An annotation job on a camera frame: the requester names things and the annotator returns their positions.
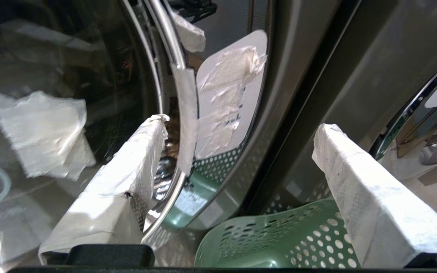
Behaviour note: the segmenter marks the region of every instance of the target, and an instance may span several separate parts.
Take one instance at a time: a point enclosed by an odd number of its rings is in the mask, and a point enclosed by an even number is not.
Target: green laundry basket
[[[359,262],[335,201],[324,199],[217,225],[200,243],[195,266],[359,268]]]

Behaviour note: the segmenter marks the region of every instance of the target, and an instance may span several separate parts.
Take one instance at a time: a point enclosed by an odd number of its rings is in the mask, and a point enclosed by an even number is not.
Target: perforated plastic basket
[[[205,235],[196,267],[358,268],[332,199],[288,211],[237,217]]]

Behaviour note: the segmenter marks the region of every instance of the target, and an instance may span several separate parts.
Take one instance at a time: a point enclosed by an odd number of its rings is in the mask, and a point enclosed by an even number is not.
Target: washing machine
[[[192,266],[205,232],[243,203],[314,56],[332,50],[321,49],[332,21],[355,7],[0,1],[0,272],[39,263],[40,244],[154,114],[169,116],[168,139],[136,232],[158,265]],[[236,64],[250,71],[230,73]],[[218,92],[217,71],[239,88]]]
[[[437,212],[437,1],[361,1],[328,59],[300,86],[243,214],[331,196],[311,156],[337,124]]]

